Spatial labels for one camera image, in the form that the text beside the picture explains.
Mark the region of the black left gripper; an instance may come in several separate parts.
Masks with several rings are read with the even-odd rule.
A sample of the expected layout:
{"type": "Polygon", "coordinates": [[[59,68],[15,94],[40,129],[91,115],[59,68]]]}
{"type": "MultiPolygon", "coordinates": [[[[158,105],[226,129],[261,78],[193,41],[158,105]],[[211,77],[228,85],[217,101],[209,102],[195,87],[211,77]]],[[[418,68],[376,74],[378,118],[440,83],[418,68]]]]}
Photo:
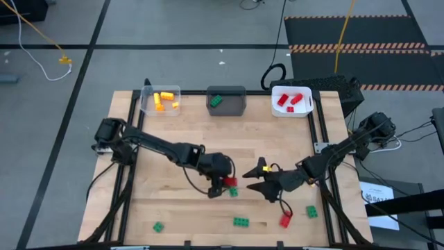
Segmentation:
{"type": "Polygon", "coordinates": [[[203,155],[203,173],[211,177],[211,188],[209,189],[209,198],[216,198],[222,195],[224,186],[223,178],[232,173],[232,165],[228,156],[222,153],[209,153],[203,155]]]}

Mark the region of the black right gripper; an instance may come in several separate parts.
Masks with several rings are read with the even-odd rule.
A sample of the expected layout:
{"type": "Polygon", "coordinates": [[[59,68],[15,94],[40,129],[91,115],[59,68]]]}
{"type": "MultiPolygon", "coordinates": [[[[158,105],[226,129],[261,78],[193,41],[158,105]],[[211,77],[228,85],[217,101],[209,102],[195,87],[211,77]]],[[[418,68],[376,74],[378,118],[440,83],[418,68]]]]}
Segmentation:
{"type": "MultiPolygon", "coordinates": [[[[265,176],[265,173],[272,171],[272,167],[267,164],[265,157],[259,157],[257,165],[242,175],[243,178],[259,178],[265,176]]],[[[265,200],[274,203],[278,200],[280,187],[286,192],[293,192],[303,183],[309,180],[308,175],[300,170],[282,171],[277,173],[277,181],[280,185],[273,182],[254,183],[247,186],[249,190],[261,193],[265,200]]]]}

